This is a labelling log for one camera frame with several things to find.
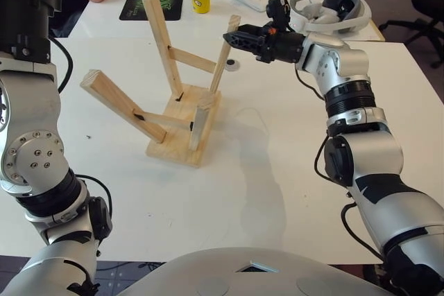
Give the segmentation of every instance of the table surface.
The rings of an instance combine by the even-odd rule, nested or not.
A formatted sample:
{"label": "table surface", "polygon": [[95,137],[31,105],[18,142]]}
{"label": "table surface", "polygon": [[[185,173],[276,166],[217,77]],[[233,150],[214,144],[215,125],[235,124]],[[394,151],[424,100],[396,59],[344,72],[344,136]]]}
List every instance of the table surface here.
{"label": "table surface", "polygon": [[[183,0],[182,17],[179,21],[166,23],[172,36],[183,36],[191,40],[205,35],[216,37],[215,26],[225,27],[230,15],[241,15],[243,24],[263,26],[269,18],[266,13],[257,12],[237,0],[211,0],[211,10],[204,14],[193,12],[191,0]],[[80,16],[70,37],[152,37],[145,21],[121,21],[119,15],[125,0],[90,2]],[[355,33],[342,34],[345,40],[384,41],[384,37],[371,21],[367,27]]]}
{"label": "table surface", "polygon": [[[203,165],[195,169],[147,157],[149,138],[79,87],[89,69],[102,69],[143,110],[162,113],[170,91],[152,39],[61,42],[75,61],[58,121],[67,159],[75,172],[99,178],[112,192],[114,229],[101,259],[168,261],[211,247],[254,246],[324,263],[376,262],[341,224],[341,209],[350,202],[345,190],[314,173],[327,116],[292,65],[263,64],[232,50],[240,70],[223,74],[221,107]],[[172,42],[209,59],[217,58],[222,43]],[[350,45],[370,58],[377,104],[404,149],[403,180],[444,204],[441,101],[403,44]],[[66,60],[57,49],[52,60],[61,80]],[[208,73],[179,69],[183,82],[209,87]],[[88,187],[92,195],[105,195],[94,183]],[[4,192],[0,207],[0,254],[31,256],[43,246],[23,209]],[[370,242],[357,210],[349,220]]]}

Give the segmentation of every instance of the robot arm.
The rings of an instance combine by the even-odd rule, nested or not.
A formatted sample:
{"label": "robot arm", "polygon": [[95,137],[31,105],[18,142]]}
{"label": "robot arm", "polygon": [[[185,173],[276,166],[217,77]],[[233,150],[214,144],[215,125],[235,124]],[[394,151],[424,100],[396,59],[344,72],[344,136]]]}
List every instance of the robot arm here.
{"label": "robot arm", "polygon": [[0,0],[1,188],[47,244],[3,295],[93,295],[97,248],[112,228],[103,198],[63,156],[47,39],[54,9],[60,0]]}
{"label": "robot arm", "polygon": [[368,58],[343,41],[287,31],[287,0],[270,0],[264,27],[240,26],[224,35],[257,60],[281,60],[314,75],[327,110],[325,171],[355,200],[393,285],[408,295],[435,295],[444,288],[444,209],[400,178],[402,149],[377,107]]}

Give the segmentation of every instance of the mouse pad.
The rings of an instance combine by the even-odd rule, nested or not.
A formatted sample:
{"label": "mouse pad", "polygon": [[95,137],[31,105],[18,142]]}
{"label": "mouse pad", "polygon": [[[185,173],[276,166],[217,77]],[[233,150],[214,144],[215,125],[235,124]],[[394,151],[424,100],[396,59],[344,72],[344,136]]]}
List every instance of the mouse pad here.
{"label": "mouse pad", "polygon": [[[160,0],[164,11],[165,21],[177,21],[182,14],[183,0]],[[122,21],[146,21],[146,13],[142,0],[126,0],[120,13]]]}

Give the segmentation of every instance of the black chair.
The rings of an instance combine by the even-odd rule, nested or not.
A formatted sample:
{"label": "black chair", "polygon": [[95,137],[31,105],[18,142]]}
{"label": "black chair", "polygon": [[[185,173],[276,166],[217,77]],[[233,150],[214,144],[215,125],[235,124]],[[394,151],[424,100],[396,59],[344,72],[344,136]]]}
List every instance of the black chair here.
{"label": "black chair", "polygon": [[430,22],[417,19],[415,22],[388,20],[385,24],[379,26],[379,30],[383,31],[388,26],[401,26],[408,29],[419,31],[419,33],[410,37],[404,42],[405,45],[412,43],[419,37],[426,36],[433,44],[439,55],[439,61],[433,62],[431,66],[437,69],[444,62],[444,44],[441,44],[440,38],[444,40],[444,32],[435,28],[439,22],[444,23],[444,0],[411,0],[414,8],[428,17],[432,18]]}

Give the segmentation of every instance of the black cable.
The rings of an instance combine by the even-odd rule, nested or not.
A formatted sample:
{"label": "black cable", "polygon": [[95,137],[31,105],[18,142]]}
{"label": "black cable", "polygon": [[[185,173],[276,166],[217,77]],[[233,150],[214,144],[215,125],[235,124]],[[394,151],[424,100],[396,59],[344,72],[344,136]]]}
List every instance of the black cable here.
{"label": "black cable", "polygon": [[352,204],[347,204],[346,206],[344,206],[344,208],[342,208],[341,211],[341,221],[342,224],[345,227],[345,230],[347,230],[347,232],[349,233],[349,235],[359,244],[361,244],[362,246],[364,246],[368,251],[370,251],[374,256],[376,256],[380,261],[384,262],[384,258],[382,257],[381,254],[379,254],[375,249],[373,249],[371,246],[369,246],[369,244],[367,244],[366,242],[364,242],[363,240],[361,240],[350,228],[350,226],[348,225],[347,222],[347,218],[345,217],[345,215],[347,214],[347,211],[350,208],[356,207],[356,202],[353,202]]}
{"label": "black cable", "polygon": [[96,182],[98,185],[102,186],[103,190],[105,190],[106,195],[108,197],[108,211],[110,212],[110,217],[112,217],[112,198],[111,198],[111,192],[108,189],[108,187],[106,187],[106,185],[104,185],[104,183],[102,183],[100,180],[98,180],[97,178],[94,178],[92,176],[88,176],[88,175],[76,175],[76,177],[78,178],[84,178],[86,180],[92,180],[93,182]]}
{"label": "black cable", "polygon": [[158,269],[160,266],[162,266],[164,263],[152,263],[152,262],[145,262],[138,265],[138,268],[148,267],[148,269],[152,272],[156,269]]}
{"label": "black cable", "polygon": [[316,153],[316,157],[314,158],[314,172],[321,178],[323,178],[324,180],[328,180],[329,182],[334,183],[328,176],[323,175],[319,169],[318,169],[318,162],[319,162],[319,157],[321,157],[321,153],[322,153],[322,149],[324,149],[325,144],[327,143],[329,136],[328,134],[325,136],[324,141],[322,141],[321,146],[319,147],[318,152]]}
{"label": "black cable", "polygon": [[57,89],[58,93],[60,94],[63,91],[63,89],[66,87],[66,85],[68,84],[69,79],[71,78],[72,69],[74,67],[74,64],[72,62],[71,55],[69,54],[68,50],[62,45],[62,43],[60,43],[58,40],[56,40],[53,36],[48,36],[48,40],[53,42],[63,52],[63,54],[65,55],[65,57],[67,58],[67,61],[68,61],[67,72],[65,74],[65,77],[63,78],[62,83],[60,83],[60,86]]}
{"label": "black cable", "polygon": [[311,89],[319,99],[324,101],[324,98],[318,93],[318,91],[316,89],[314,89],[312,86],[310,86],[307,83],[305,83],[304,81],[302,81],[302,79],[299,76],[298,69],[296,68],[296,63],[294,64],[294,71],[296,73],[296,77],[298,78],[299,82],[302,83],[302,85],[304,85],[306,88]]}
{"label": "black cable", "polygon": [[132,261],[127,261],[125,263],[120,263],[119,265],[112,266],[112,267],[101,268],[100,270],[96,270],[96,272],[101,272],[101,271],[104,271],[104,270],[114,270],[115,268],[119,268],[119,267],[128,265],[129,263],[132,263]]}

